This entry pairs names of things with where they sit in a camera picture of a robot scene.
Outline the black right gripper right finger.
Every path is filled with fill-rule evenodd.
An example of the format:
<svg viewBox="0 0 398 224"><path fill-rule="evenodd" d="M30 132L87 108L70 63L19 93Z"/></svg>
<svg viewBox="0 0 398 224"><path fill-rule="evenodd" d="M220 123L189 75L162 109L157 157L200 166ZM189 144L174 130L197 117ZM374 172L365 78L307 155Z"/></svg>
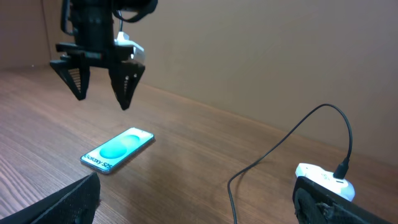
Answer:
<svg viewBox="0 0 398 224"><path fill-rule="evenodd" d="M303 176L292 200L300 224L391 224Z"/></svg>

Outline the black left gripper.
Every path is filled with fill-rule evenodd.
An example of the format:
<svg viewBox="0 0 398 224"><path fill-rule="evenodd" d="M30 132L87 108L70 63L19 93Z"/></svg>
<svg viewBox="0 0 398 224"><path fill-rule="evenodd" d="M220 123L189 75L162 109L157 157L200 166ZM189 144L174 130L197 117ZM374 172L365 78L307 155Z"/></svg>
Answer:
<svg viewBox="0 0 398 224"><path fill-rule="evenodd" d="M136 1L76 0L63 1L60 28L74 37L74 42L55 45L64 54L51 60L50 66L65 82L78 100L86 98L90 67L109 68L115 97L122 110L130 107L134 91L145 71L145 66L129 60L129 51L115 46L113 18L122 22L137 21L134 16L124 19L120 11L136 11Z"/></svg>

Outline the Galaxy S25 smartphone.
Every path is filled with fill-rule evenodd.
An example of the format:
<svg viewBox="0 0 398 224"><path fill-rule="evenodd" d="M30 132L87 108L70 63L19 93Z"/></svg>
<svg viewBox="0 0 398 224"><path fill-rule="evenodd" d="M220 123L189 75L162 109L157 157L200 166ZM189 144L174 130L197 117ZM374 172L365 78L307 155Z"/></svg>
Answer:
<svg viewBox="0 0 398 224"><path fill-rule="evenodd" d="M109 174L154 141L154 134L138 128L129 128L82 155L80 161L100 173Z"/></svg>

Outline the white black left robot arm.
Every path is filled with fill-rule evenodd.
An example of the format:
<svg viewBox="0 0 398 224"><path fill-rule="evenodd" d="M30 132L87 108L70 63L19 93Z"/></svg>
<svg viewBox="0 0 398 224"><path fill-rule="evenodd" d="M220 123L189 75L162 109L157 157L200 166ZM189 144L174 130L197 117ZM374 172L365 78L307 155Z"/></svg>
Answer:
<svg viewBox="0 0 398 224"><path fill-rule="evenodd" d="M62 3L60 27L73 43L56 44L62 53L50 66L78 100L86 98L92 67L109 72L111 86L121 108L131 100L144 71L144 48L130 40L122 30L113 31L114 18L135 23L151 14L157 0L66 0Z"/></svg>

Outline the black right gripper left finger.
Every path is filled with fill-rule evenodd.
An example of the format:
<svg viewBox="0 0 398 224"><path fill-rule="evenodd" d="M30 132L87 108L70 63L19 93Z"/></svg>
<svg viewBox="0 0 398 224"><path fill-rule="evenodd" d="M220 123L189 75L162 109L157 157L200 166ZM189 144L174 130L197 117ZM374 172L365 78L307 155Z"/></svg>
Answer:
<svg viewBox="0 0 398 224"><path fill-rule="evenodd" d="M96 172L29 207L1 219L1 224L92 224L100 205Z"/></svg>

